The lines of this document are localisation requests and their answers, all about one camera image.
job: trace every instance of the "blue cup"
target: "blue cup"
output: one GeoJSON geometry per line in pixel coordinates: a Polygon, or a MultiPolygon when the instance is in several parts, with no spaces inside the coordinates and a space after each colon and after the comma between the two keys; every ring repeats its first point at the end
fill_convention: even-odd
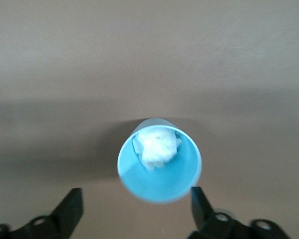
{"type": "Polygon", "coordinates": [[[160,118],[143,121],[123,144],[118,157],[118,173],[125,187],[136,197],[157,204],[177,201],[195,186],[202,159],[195,142],[170,122],[160,118]],[[141,129],[169,128],[179,134],[182,144],[177,155],[163,168],[147,170],[134,151],[133,138],[141,129]]]}

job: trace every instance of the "crumpled paper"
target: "crumpled paper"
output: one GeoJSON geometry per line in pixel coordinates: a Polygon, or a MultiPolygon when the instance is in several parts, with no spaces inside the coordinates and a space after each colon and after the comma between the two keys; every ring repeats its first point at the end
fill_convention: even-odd
{"type": "Polygon", "coordinates": [[[148,170],[164,167],[177,155],[180,145],[176,131],[164,127],[145,128],[133,138],[135,153],[148,170]]]}

